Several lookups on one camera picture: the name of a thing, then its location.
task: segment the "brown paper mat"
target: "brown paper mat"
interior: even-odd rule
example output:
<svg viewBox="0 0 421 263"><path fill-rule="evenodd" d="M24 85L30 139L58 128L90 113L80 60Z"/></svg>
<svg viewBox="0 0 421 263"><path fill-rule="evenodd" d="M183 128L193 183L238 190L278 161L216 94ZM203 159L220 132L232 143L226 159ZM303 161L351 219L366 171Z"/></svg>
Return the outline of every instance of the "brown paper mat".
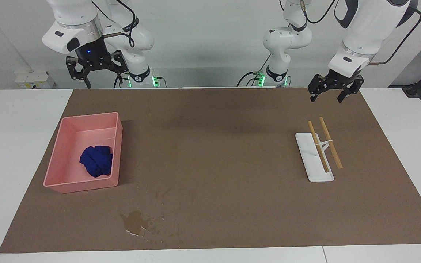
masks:
<svg viewBox="0 0 421 263"><path fill-rule="evenodd" d="M368 105L336 96L75 90L63 116L120 114L119 185L43 187L56 131L0 253L421 243L421 197ZM312 120L324 139L321 115L344 169L329 153L335 181L311 183L295 133Z"/></svg>

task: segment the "power outlet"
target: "power outlet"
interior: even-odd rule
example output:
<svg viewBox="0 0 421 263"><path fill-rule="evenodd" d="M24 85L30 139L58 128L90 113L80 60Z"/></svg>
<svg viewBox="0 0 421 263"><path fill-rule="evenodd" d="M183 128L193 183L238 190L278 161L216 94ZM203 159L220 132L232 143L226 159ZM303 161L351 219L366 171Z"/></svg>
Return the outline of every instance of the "power outlet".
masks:
<svg viewBox="0 0 421 263"><path fill-rule="evenodd" d="M15 83L19 88L53 88L55 82L46 71L16 73Z"/></svg>

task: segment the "pink plastic bin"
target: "pink plastic bin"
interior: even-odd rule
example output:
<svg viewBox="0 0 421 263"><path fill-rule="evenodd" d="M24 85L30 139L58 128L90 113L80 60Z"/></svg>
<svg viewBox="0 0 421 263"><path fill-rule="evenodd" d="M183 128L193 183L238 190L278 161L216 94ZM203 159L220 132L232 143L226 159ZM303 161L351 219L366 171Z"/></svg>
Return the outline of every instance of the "pink plastic bin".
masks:
<svg viewBox="0 0 421 263"><path fill-rule="evenodd" d="M117 186L121 139L122 125L117 112L63 118L43 186L60 193ZM97 145L111 148L113 163L110 175L94 178L79 159L85 148Z"/></svg>

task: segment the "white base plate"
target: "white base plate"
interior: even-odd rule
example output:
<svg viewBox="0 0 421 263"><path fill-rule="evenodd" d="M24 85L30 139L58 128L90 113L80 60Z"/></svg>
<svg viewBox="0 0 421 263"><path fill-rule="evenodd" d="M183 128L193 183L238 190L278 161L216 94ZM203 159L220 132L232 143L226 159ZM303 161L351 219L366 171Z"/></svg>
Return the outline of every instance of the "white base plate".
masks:
<svg viewBox="0 0 421 263"><path fill-rule="evenodd" d="M334 175L332 175L331 167L329 166L326 155L323 155L323 157L324 160L326 160L329 173L324 171L323 164L319 158L318 151L316 150L316 145L314 144L311 133L297 133L295 138L297 139L297 143L299 145L301 158L303 159L304 168L306 170L306 174L308 175L308 180L310 182L334 181Z"/></svg>

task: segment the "crumpled blue towel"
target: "crumpled blue towel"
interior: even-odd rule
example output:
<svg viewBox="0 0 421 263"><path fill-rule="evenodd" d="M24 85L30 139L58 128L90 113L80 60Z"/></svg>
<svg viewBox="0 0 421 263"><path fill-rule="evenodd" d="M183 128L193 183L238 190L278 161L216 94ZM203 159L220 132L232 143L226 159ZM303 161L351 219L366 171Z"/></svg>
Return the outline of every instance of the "crumpled blue towel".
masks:
<svg viewBox="0 0 421 263"><path fill-rule="evenodd" d="M109 175L111 173L111 162L113 154L110 153L108 146L89 146L82 155L80 155L79 163L82 163L89 175L94 178L100 175Z"/></svg>

